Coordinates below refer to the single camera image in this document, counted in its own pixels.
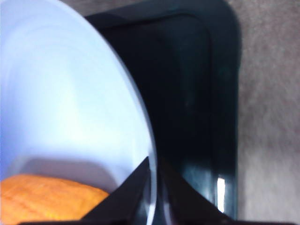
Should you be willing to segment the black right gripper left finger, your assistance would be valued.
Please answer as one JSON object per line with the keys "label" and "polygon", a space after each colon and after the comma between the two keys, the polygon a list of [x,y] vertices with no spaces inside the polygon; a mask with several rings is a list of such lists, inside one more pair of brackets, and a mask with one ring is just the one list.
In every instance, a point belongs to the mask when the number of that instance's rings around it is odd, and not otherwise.
{"label": "black right gripper left finger", "polygon": [[23,222],[24,225],[145,225],[149,213],[150,165],[146,157],[107,198],[79,220]]}

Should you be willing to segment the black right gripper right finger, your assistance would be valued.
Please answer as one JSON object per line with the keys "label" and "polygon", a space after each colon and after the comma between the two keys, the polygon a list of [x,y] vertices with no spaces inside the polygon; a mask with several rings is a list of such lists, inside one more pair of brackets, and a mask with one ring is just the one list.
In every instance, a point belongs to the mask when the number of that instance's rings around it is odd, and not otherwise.
{"label": "black right gripper right finger", "polygon": [[168,225],[287,225],[237,219],[236,157],[160,157],[161,200]]}

